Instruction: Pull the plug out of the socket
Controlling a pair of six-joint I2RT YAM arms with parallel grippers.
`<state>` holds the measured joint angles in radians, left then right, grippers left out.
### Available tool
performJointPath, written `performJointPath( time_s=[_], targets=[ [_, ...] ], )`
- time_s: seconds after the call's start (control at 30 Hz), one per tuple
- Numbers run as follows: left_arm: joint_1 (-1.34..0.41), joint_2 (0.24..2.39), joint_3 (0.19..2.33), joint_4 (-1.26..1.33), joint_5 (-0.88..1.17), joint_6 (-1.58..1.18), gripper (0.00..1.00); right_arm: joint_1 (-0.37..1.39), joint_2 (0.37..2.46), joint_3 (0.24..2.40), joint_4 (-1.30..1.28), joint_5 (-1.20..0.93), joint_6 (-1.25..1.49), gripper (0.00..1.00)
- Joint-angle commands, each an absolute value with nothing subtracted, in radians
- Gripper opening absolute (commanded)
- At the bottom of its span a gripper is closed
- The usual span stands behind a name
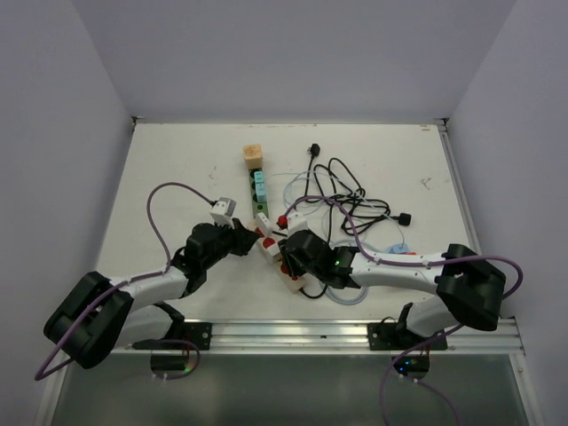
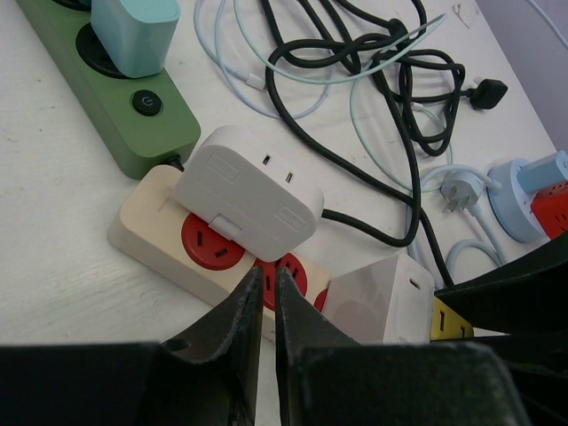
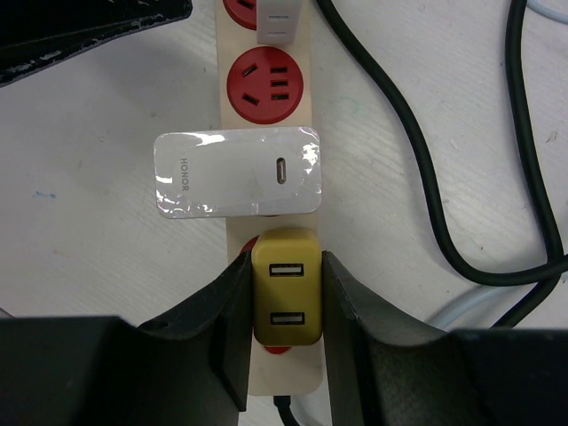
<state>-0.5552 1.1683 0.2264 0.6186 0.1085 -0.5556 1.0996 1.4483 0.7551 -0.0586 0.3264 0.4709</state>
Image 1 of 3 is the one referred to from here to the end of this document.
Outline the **white Honor charger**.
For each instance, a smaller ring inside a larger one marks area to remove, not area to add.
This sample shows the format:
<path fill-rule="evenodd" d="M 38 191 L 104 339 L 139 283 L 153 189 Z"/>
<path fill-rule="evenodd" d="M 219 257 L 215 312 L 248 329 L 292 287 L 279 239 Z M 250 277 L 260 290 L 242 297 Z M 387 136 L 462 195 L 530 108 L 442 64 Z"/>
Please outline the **white Honor charger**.
<path fill-rule="evenodd" d="M 269 243 L 263 244 L 263 247 L 266 259 L 270 264 L 281 260 L 280 248 L 276 241 L 269 240 Z"/>

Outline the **beige red power strip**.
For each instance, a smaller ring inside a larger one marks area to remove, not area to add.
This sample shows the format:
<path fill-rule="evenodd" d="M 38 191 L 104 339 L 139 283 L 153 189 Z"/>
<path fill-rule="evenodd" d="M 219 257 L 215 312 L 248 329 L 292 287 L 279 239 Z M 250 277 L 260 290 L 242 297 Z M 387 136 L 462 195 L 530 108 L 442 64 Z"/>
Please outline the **beige red power strip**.
<path fill-rule="evenodd" d="M 273 274 L 292 294 L 298 294 L 307 285 L 307 279 L 291 277 L 288 274 L 288 268 L 284 265 L 283 256 L 278 245 L 283 239 L 283 233 L 269 230 L 268 228 L 264 229 L 255 220 L 249 221 L 247 228 L 259 235 L 256 246 L 273 271 Z"/>

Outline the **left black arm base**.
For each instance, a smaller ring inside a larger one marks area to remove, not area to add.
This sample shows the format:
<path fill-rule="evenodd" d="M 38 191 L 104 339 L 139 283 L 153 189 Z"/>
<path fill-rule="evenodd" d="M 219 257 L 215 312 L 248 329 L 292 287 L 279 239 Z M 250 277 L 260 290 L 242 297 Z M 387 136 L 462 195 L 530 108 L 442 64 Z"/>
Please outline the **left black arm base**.
<path fill-rule="evenodd" d="M 182 349 L 182 345 L 173 343 L 173 340 L 184 340 L 193 343 L 200 351 L 208 351 L 210 349 L 211 337 L 212 324 L 210 322 L 184 322 L 173 327 L 161 340 L 145 340 L 134 343 L 132 347 L 135 350 L 179 351 Z"/>

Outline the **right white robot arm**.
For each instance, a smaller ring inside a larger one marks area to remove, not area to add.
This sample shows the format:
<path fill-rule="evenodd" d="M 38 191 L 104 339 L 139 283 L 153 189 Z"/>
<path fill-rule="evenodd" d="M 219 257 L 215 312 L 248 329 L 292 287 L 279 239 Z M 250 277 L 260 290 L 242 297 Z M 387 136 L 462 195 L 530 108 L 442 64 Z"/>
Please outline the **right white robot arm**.
<path fill-rule="evenodd" d="M 492 332 L 498 327 L 505 275 L 461 244 L 441 254 L 417 256 L 332 248 L 310 230 L 279 244 L 292 278 L 310 274 L 334 289 L 390 287 L 423 292 L 429 299 L 406 304 L 394 324 L 381 328 L 387 344 L 412 349 L 449 327 Z"/>

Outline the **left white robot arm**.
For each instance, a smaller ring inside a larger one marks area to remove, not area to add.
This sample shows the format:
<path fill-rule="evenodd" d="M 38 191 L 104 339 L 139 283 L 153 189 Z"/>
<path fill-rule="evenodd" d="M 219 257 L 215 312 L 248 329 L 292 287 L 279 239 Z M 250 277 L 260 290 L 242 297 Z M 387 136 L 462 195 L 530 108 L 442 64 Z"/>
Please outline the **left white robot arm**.
<path fill-rule="evenodd" d="M 155 340 L 175 348 L 184 340 L 184 317 L 168 301 L 195 293 L 211 267 L 229 255 L 246 256 L 258 239 L 237 218 L 232 225 L 201 223 L 175 252 L 166 272 L 117 284 L 88 272 L 48 318 L 43 334 L 85 369 L 130 343 Z"/>

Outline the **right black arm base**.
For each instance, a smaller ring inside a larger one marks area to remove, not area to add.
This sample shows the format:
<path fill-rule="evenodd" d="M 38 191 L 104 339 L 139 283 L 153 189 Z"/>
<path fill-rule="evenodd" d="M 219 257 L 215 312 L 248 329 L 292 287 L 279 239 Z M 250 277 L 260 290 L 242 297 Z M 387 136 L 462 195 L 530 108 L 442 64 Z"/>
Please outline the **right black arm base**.
<path fill-rule="evenodd" d="M 367 323 L 367 345 L 370 351 L 404 351 L 418 344 L 421 345 L 419 350 L 445 351 L 448 349 L 445 337 L 424 345 L 423 343 L 427 340 L 427 337 L 420 337 L 403 329 L 392 317 Z"/>

